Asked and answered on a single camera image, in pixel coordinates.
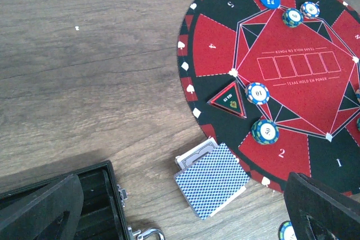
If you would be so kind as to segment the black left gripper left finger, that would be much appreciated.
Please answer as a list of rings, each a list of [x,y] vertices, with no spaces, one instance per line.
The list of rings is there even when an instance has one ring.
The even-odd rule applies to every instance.
[[[52,181],[1,210],[1,239],[73,239],[83,201],[77,175]]]

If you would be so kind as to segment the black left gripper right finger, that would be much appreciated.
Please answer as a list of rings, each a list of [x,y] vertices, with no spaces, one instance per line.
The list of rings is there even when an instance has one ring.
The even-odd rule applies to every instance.
[[[297,239],[359,239],[359,202],[302,173],[283,193]]]

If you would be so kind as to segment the green blue 50 chip stack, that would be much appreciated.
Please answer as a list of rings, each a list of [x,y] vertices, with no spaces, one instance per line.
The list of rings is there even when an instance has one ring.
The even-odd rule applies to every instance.
[[[297,240],[291,221],[284,221],[278,230],[279,240]]]

